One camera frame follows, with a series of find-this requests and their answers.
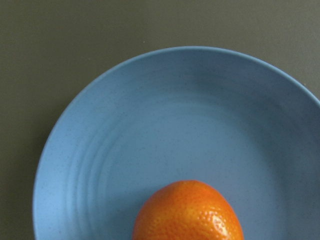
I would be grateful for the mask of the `blue round plate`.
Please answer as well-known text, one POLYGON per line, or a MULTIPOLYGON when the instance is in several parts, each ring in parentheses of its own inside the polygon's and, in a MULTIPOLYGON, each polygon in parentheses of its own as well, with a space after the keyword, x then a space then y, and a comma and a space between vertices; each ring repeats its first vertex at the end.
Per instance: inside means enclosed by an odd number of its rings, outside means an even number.
POLYGON ((195 179, 231 204, 247 240, 320 237, 320 102, 243 53, 182 46, 90 83, 37 168, 37 240, 129 240, 143 203, 195 179))

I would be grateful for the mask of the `orange mandarin fruit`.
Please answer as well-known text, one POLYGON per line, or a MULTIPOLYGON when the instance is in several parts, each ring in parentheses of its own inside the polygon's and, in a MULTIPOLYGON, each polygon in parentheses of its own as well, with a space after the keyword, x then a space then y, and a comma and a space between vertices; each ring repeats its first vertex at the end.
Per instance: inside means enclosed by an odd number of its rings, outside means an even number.
POLYGON ((134 240, 242 240, 244 233, 228 201, 213 187, 182 180, 156 191, 140 209, 134 240))

